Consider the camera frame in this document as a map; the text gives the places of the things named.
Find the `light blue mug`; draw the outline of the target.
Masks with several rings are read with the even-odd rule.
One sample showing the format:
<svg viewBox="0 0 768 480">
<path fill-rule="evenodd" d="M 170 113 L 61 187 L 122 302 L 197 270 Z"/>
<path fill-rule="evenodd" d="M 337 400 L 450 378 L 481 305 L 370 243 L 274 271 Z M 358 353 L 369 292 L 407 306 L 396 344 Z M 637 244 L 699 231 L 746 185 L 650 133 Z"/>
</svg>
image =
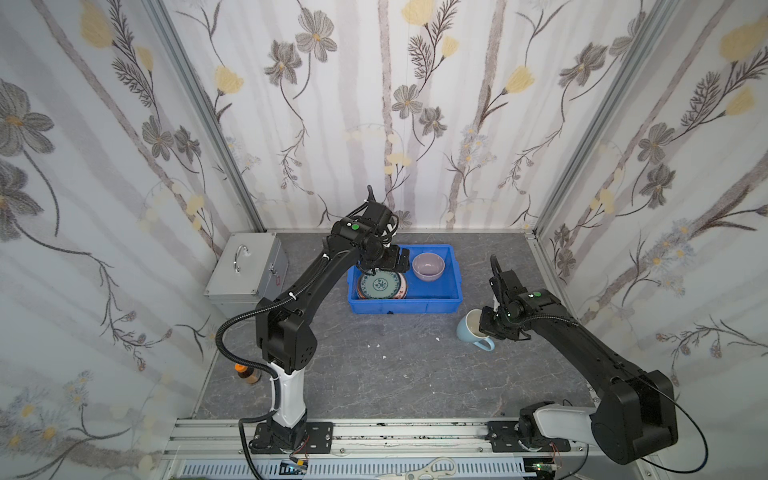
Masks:
<svg viewBox="0 0 768 480">
<path fill-rule="evenodd" d="M 473 309 L 467 312 L 456 327 L 456 335 L 464 343 L 472 344 L 483 351 L 491 352 L 495 349 L 493 339 L 480 331 L 481 309 Z"/>
</svg>

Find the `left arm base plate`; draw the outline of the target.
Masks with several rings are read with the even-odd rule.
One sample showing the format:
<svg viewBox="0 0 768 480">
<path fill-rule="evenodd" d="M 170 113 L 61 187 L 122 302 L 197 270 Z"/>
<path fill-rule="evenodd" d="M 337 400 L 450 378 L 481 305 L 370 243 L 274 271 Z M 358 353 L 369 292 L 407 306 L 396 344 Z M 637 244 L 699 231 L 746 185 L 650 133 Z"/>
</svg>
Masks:
<svg viewBox="0 0 768 480">
<path fill-rule="evenodd" d="M 265 422 L 257 426 L 247 445 L 252 454 L 329 454 L 333 429 L 332 422 L 305 422 L 293 428 Z"/>
</svg>

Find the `purple bowl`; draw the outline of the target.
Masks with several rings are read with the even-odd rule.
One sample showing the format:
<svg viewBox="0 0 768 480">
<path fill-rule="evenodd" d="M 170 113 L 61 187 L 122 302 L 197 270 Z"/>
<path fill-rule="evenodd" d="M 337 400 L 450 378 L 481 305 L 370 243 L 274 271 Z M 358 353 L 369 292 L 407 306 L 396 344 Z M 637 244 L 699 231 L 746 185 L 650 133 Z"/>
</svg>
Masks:
<svg viewBox="0 0 768 480">
<path fill-rule="evenodd" d="M 433 282 L 444 273 L 445 260 L 436 253 L 424 252 L 413 259 L 411 267 L 418 279 L 424 282 Z"/>
</svg>

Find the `aluminium rail frame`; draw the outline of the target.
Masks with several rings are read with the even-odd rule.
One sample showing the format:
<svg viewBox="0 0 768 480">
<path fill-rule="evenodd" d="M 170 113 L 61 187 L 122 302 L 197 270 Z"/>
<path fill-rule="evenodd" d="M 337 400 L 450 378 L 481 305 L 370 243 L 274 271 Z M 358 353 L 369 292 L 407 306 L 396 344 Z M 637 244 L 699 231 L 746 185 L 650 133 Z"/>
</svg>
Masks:
<svg viewBox="0 0 768 480">
<path fill-rule="evenodd" d="M 599 448 L 569 440 L 570 452 L 494 453 L 489 421 L 509 419 L 319 420 L 334 424 L 329 454 L 253 454 L 247 459 L 233 420 L 180 420 L 157 479 L 376 479 L 456 461 L 446 479 L 662 479 L 643 462 L 618 465 Z"/>
</svg>

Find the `small bottle orange cap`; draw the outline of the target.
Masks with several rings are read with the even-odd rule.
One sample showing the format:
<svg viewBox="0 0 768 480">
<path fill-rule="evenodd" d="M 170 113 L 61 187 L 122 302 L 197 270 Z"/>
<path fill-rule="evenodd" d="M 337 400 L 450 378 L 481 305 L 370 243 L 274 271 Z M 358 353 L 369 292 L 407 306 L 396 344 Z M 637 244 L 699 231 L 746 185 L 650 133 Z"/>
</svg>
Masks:
<svg viewBox="0 0 768 480">
<path fill-rule="evenodd" d="M 235 369 L 235 372 L 237 373 L 237 376 L 240 379 L 244 380 L 249 385 L 254 385 L 258 383 L 261 379 L 261 371 L 254 367 L 246 366 L 242 364 L 235 364 L 234 369 Z"/>
</svg>

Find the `blue floral green plate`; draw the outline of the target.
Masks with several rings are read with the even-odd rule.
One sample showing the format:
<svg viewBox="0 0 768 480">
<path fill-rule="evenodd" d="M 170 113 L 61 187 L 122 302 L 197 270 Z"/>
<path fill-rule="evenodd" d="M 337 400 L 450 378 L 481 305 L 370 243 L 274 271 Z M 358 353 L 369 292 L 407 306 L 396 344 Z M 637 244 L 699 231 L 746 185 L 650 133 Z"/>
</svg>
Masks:
<svg viewBox="0 0 768 480">
<path fill-rule="evenodd" d="M 408 290 L 406 278 L 401 273 L 377 271 L 362 275 L 357 283 L 357 293 L 364 300 L 399 300 Z"/>
</svg>

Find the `grey metal first aid case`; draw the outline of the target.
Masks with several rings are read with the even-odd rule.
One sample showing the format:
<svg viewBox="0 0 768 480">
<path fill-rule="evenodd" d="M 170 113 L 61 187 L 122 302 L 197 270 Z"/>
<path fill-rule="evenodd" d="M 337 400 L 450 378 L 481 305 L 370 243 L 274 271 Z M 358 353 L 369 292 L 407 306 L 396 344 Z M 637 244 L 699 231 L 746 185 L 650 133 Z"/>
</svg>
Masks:
<svg viewBox="0 0 768 480">
<path fill-rule="evenodd" d="M 288 258 L 275 233 L 233 233 L 215 266 L 204 296 L 226 318 L 274 300 L 283 290 Z"/>
</svg>

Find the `white scissors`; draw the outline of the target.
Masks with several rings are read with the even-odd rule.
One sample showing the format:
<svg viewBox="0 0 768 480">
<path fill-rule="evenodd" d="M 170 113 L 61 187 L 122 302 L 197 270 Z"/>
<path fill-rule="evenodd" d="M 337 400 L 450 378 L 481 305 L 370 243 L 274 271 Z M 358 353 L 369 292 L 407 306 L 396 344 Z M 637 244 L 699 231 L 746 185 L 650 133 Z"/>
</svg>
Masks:
<svg viewBox="0 0 768 480">
<path fill-rule="evenodd" d="M 420 468 L 411 468 L 396 473 L 386 473 L 376 476 L 376 479 L 436 480 L 450 478 L 457 473 L 458 466 L 455 460 L 448 457 L 438 457 Z"/>
</svg>

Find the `blue plastic bin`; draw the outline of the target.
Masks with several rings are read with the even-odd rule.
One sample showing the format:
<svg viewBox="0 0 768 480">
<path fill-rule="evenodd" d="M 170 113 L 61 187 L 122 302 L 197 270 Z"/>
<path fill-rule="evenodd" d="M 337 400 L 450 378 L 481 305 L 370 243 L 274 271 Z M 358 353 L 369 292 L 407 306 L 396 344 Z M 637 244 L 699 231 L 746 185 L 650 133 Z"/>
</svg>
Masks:
<svg viewBox="0 0 768 480">
<path fill-rule="evenodd" d="M 403 299 L 363 299 L 358 294 L 362 273 L 355 267 L 347 271 L 347 300 L 355 314 L 447 314 L 458 311 L 463 302 L 462 278 L 454 248 L 449 244 L 405 244 L 410 251 L 410 261 L 422 253 L 434 253 L 445 262 L 441 277 L 425 282 L 416 277 L 413 270 L 404 274 L 407 292 Z"/>
</svg>

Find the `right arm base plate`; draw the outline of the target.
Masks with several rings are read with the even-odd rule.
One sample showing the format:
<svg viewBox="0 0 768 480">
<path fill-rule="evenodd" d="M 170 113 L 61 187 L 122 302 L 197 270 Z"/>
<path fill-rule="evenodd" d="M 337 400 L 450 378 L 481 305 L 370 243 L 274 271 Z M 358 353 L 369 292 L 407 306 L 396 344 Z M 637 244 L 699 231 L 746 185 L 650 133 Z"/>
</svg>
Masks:
<svg viewBox="0 0 768 480">
<path fill-rule="evenodd" d="M 555 453 L 570 452 L 568 440 L 549 438 L 528 420 L 520 426 L 516 420 L 489 421 L 485 440 L 494 453 Z"/>
</svg>

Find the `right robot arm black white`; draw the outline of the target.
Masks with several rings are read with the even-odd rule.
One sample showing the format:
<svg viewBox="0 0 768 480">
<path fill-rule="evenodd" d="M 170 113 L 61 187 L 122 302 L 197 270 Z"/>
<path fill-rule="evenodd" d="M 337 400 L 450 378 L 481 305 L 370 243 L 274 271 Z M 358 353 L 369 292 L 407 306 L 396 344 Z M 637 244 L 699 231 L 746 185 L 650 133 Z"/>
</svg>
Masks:
<svg viewBox="0 0 768 480">
<path fill-rule="evenodd" d="M 625 359 L 569 314 L 546 289 L 530 291 L 512 270 L 491 263 L 490 287 L 497 307 L 484 307 L 480 331 L 498 340 L 527 341 L 538 335 L 552 345 L 597 393 L 595 408 L 543 401 L 521 409 L 518 435 L 538 447 L 548 439 L 597 446 L 620 465 L 671 447 L 678 424 L 671 380 Z"/>
</svg>

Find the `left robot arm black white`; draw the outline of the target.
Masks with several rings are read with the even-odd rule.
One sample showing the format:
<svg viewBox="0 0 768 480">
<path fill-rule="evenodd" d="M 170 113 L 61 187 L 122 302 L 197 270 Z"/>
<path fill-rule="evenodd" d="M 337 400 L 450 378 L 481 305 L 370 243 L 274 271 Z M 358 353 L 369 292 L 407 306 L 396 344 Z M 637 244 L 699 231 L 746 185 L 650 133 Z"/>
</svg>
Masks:
<svg viewBox="0 0 768 480">
<path fill-rule="evenodd" d="M 311 329 L 314 315 L 337 281 L 353 267 L 366 275 L 410 269 L 410 252 L 393 242 L 399 227 L 394 213 L 374 197 L 337 220 L 316 259 L 299 279 L 276 297 L 271 310 L 256 316 L 262 358 L 277 374 L 276 410 L 268 421 L 272 443 L 296 449 L 306 436 L 304 369 L 317 351 Z"/>
</svg>

